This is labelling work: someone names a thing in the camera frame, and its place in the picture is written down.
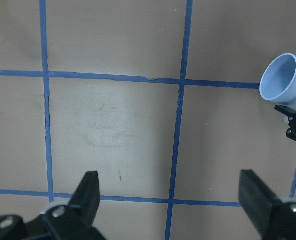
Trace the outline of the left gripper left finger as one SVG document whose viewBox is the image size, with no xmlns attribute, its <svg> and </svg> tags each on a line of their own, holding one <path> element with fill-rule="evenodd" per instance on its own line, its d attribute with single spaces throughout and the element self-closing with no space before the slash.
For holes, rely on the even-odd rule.
<svg viewBox="0 0 296 240">
<path fill-rule="evenodd" d="M 91 227 L 100 205 L 100 181 L 97 171 L 87 171 L 72 195 L 68 206 Z"/>
</svg>

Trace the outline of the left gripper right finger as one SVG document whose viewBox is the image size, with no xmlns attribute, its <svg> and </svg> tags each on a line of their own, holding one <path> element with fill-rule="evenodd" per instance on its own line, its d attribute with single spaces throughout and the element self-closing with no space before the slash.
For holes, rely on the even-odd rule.
<svg viewBox="0 0 296 240">
<path fill-rule="evenodd" d="M 249 169 L 240 171 L 238 201 L 262 237 L 270 231 L 283 206 L 281 199 Z"/>
</svg>

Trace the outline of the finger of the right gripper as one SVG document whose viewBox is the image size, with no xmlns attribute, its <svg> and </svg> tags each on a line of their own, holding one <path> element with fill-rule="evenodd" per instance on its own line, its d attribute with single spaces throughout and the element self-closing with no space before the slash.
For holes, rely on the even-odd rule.
<svg viewBox="0 0 296 240">
<path fill-rule="evenodd" d="M 275 105 L 274 109 L 278 112 L 280 112 L 281 114 L 285 115 L 288 119 L 289 118 L 295 118 L 296 117 L 296 110 L 288 107 L 288 106 L 284 106 L 284 105 Z"/>
</svg>

